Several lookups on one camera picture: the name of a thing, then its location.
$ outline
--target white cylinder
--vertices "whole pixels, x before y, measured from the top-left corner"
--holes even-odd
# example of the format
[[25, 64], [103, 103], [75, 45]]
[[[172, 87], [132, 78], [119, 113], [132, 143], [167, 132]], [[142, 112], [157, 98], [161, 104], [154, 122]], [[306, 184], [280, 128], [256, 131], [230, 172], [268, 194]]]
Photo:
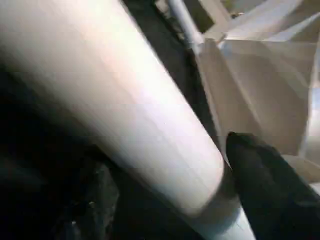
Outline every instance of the white cylinder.
[[223, 158], [119, 1], [1, 1], [0, 50], [183, 213], [215, 195]]

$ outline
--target white pipe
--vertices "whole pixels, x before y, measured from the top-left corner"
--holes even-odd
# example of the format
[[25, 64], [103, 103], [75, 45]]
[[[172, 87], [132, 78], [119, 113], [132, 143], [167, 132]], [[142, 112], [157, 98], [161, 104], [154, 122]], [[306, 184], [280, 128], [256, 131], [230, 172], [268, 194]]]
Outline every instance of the white pipe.
[[200, 44], [204, 38], [199, 32], [183, 0], [167, 0], [170, 10], [177, 18], [187, 40], [188, 45], [195, 53], [200, 52]]
[[220, 152], [119, 1], [1, 1], [0, 51], [183, 213], [216, 194]]

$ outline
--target white surface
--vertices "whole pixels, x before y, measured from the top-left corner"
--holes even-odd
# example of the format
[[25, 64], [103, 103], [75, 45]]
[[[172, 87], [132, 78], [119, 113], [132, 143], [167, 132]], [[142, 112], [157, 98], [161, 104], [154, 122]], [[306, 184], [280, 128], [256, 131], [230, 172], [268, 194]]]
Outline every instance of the white surface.
[[0, 50], [180, 211], [215, 195], [222, 156], [119, 1], [1, 1]]

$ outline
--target white tube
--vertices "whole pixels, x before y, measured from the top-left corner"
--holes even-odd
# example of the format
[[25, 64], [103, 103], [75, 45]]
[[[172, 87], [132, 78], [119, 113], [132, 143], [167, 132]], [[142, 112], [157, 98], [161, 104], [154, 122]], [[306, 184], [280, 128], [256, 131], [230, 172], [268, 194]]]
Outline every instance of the white tube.
[[0, 50], [183, 213], [216, 194], [220, 152], [119, 1], [1, 1]]
[[183, 0], [167, 0], [170, 10], [178, 20], [186, 40], [197, 54], [200, 52], [200, 44], [204, 43], [204, 38], [201, 32], [199, 32], [194, 20], [192, 19]]

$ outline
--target black object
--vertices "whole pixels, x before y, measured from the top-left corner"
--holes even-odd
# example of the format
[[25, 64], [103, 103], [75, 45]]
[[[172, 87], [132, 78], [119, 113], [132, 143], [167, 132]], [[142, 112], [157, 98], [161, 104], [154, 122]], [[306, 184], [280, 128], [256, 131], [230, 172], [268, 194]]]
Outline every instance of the black object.
[[257, 240], [320, 238], [320, 196], [251, 134], [230, 133], [226, 154]]

